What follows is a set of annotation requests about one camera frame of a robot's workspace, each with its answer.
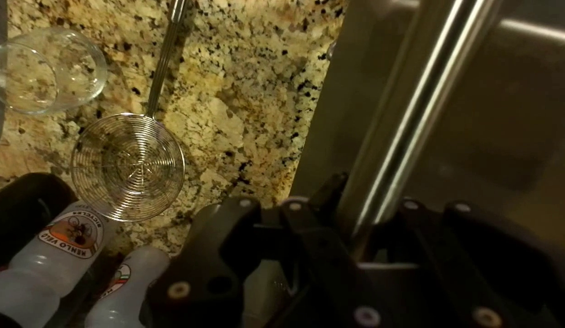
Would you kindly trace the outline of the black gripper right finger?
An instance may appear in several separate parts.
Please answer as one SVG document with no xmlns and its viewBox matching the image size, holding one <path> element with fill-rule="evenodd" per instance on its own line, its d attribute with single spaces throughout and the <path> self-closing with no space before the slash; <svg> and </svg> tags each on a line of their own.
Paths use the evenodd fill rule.
<svg viewBox="0 0 565 328">
<path fill-rule="evenodd" d="M 432 277 L 446 317 L 464 328 L 559 328 L 545 297 L 547 273 L 521 244 L 459 211 L 435 213 L 415 200 L 397 210 L 401 242 Z"/>
</svg>

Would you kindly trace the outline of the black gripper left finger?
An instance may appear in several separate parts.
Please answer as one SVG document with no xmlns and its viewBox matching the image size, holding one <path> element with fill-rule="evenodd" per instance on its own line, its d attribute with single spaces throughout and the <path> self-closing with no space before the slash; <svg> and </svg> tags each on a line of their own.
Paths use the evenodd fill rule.
<svg viewBox="0 0 565 328">
<path fill-rule="evenodd" d="M 255 199 L 222 200 L 147 292 L 153 328 L 238 328 L 244 281 L 259 266 Z"/>
</svg>

